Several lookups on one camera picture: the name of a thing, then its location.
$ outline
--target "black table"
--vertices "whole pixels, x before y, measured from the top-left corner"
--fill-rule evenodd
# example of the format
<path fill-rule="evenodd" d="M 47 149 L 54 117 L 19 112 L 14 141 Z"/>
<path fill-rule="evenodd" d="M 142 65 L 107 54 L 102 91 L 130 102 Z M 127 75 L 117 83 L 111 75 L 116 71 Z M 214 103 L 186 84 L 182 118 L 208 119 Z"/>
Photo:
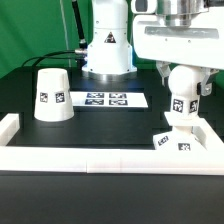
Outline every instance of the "black table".
<path fill-rule="evenodd" d="M 1 118 L 20 113 L 9 145 L 152 150 L 152 136 L 170 129 L 163 115 L 170 93 L 158 73 L 141 70 L 121 83 L 83 79 L 69 70 L 71 91 L 144 92 L 149 108 L 75 107 L 65 122 L 33 118 L 35 74 L 18 68 L 0 80 Z M 224 91 L 202 97 L 200 116 L 223 139 Z M 0 172 L 0 223 L 224 223 L 222 176 Z"/>

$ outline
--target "upside-down cup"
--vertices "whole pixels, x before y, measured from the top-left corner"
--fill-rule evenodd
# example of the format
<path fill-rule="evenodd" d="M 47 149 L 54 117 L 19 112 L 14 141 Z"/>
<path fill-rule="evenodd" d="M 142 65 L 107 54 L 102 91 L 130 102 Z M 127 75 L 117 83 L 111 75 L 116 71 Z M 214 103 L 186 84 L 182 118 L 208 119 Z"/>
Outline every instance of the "upside-down cup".
<path fill-rule="evenodd" d="M 65 69 L 47 68 L 38 71 L 34 117 L 41 121 L 64 121 L 74 116 Z"/>

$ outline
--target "white foam barrier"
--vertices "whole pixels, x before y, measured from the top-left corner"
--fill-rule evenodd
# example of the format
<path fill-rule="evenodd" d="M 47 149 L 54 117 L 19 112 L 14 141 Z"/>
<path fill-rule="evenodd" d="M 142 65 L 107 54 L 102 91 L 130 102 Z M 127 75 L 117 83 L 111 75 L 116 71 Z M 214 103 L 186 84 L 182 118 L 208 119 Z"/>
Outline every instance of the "white foam barrier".
<path fill-rule="evenodd" d="M 224 152 L 0 147 L 0 170 L 224 175 Z"/>
<path fill-rule="evenodd" d="M 0 146 L 6 146 L 19 128 L 19 114 L 7 114 L 0 122 Z"/>

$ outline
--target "green background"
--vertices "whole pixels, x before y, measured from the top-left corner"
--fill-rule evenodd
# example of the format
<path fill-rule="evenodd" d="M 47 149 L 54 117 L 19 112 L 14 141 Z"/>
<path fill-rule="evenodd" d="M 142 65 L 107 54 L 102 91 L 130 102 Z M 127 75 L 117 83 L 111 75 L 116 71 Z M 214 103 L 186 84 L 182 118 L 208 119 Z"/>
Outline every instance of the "green background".
<path fill-rule="evenodd" d="M 129 5 L 129 42 L 133 14 Z M 1 0 L 0 1 L 0 78 L 14 68 L 35 56 L 66 50 L 61 4 L 63 3 L 68 31 L 69 49 L 78 48 L 78 33 L 74 20 L 71 0 Z M 92 40 L 92 3 L 91 0 L 79 0 L 79 8 L 87 42 Z M 44 60 L 40 65 L 67 67 L 68 60 Z M 155 63 L 138 59 L 134 55 L 134 64 L 138 68 L 154 68 Z M 216 80 L 224 88 L 224 73 L 220 72 Z"/>

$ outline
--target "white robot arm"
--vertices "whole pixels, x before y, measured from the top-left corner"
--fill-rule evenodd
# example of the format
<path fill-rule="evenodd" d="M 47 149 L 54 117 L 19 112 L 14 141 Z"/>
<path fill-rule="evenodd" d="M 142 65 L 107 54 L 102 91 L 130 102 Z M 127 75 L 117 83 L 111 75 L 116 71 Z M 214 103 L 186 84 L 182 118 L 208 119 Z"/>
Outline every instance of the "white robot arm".
<path fill-rule="evenodd" d="M 198 117 L 200 95 L 212 91 L 210 78 L 224 70 L 223 0 L 133 0 L 134 47 L 140 58 L 157 61 L 172 92 L 166 118 L 171 132 L 154 136 L 156 149 L 224 149 L 208 123 Z M 180 64 L 173 71 L 169 63 Z"/>
<path fill-rule="evenodd" d="M 135 77 L 132 46 L 127 41 L 126 0 L 92 0 L 92 6 L 93 40 L 87 49 L 84 76 L 105 81 Z"/>

